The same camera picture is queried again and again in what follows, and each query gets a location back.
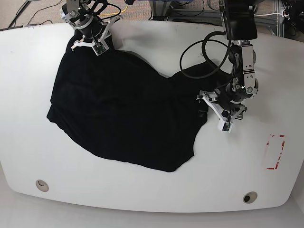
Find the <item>black t-shirt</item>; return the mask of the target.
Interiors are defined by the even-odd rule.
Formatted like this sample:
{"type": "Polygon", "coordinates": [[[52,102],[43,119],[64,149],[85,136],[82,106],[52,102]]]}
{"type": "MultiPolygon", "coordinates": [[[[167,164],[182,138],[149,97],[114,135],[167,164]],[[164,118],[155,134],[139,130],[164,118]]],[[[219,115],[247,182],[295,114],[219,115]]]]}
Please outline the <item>black t-shirt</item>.
{"type": "Polygon", "coordinates": [[[71,50],[60,62],[47,114],[75,143],[93,155],[173,172],[194,156],[194,142],[208,111],[200,90],[211,92],[216,76],[200,63],[161,76],[139,57],[120,50],[97,56],[89,47],[71,50]]]}

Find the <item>red tape rectangle marking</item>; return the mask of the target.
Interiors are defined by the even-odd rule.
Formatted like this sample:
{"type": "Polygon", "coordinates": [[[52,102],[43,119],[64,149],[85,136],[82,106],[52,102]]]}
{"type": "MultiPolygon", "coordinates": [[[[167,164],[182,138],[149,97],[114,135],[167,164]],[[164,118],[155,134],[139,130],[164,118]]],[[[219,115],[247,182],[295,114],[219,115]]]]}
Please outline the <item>red tape rectangle marking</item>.
{"type": "Polygon", "coordinates": [[[266,170],[276,170],[285,145],[285,135],[271,134],[266,144],[264,167],[266,170]]]}

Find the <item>aluminium frame stand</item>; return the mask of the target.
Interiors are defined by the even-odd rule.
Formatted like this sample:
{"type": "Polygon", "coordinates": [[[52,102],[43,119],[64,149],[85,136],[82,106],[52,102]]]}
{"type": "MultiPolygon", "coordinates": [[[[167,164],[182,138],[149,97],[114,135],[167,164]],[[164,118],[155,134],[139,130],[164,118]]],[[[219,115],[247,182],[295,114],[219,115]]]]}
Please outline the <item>aluminium frame stand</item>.
{"type": "MultiPolygon", "coordinates": [[[[179,21],[187,23],[201,23],[214,26],[221,25],[219,2],[217,0],[203,0],[200,8],[192,9],[190,0],[150,0],[148,1],[152,19],[158,21],[179,21]]],[[[285,36],[283,4],[279,0],[273,1],[274,11],[261,13],[258,9],[265,6],[257,1],[250,8],[255,14],[257,26],[265,27],[277,37],[285,36]]]]}

